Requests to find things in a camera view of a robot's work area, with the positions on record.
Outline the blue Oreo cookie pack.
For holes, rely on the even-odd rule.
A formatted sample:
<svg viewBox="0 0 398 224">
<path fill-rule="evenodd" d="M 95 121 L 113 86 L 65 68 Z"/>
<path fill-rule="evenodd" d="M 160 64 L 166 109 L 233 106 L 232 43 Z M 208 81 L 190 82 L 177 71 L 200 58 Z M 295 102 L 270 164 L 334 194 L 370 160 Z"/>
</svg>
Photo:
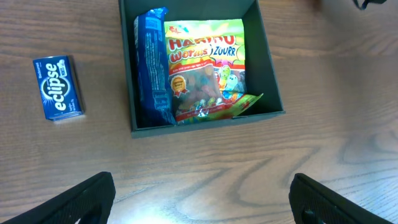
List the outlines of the blue Oreo cookie pack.
<svg viewBox="0 0 398 224">
<path fill-rule="evenodd" d="M 176 123 L 165 46 L 164 19 L 168 11 L 166 7 L 151 9 L 134 20 L 139 97 L 146 126 Z"/>
</svg>

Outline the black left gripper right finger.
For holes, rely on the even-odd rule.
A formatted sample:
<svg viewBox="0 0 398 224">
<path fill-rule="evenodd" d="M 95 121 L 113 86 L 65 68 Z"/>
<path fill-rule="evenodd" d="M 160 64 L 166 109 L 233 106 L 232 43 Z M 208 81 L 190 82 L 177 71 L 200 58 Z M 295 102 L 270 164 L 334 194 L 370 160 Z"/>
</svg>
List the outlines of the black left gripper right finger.
<svg viewBox="0 0 398 224">
<path fill-rule="evenodd" d="M 303 173 L 294 176 L 289 202 L 298 224 L 391 224 Z"/>
</svg>

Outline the green Haribo worms bag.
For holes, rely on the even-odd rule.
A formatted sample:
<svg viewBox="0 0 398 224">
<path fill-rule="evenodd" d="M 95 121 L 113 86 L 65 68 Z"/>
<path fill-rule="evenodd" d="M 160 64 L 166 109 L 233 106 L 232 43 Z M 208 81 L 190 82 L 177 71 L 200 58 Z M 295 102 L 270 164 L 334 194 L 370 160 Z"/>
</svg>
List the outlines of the green Haribo worms bag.
<svg viewBox="0 0 398 224">
<path fill-rule="evenodd" d="M 178 124 L 199 112 L 239 116 L 258 97 L 246 90 L 241 19 L 165 22 L 169 83 Z"/>
</svg>

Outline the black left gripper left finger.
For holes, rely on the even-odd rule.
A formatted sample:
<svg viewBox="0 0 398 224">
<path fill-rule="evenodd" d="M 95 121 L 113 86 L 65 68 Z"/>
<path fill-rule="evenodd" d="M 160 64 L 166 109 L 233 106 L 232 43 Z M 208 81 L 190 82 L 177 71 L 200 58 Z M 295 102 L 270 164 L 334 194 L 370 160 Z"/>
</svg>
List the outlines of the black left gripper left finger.
<svg viewBox="0 0 398 224">
<path fill-rule="evenodd" d="M 106 224 L 116 195 L 109 172 L 100 172 L 3 224 Z"/>
</svg>

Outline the blue Eclipse mints box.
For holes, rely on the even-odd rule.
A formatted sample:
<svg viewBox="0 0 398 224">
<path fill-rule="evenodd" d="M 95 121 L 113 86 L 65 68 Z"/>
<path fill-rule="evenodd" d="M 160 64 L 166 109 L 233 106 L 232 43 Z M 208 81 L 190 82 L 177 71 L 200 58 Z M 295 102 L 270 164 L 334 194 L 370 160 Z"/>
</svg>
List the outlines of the blue Eclipse mints box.
<svg viewBox="0 0 398 224">
<path fill-rule="evenodd" d="M 78 80 L 68 55 L 32 61 L 47 120 L 58 121 L 84 114 Z"/>
</svg>

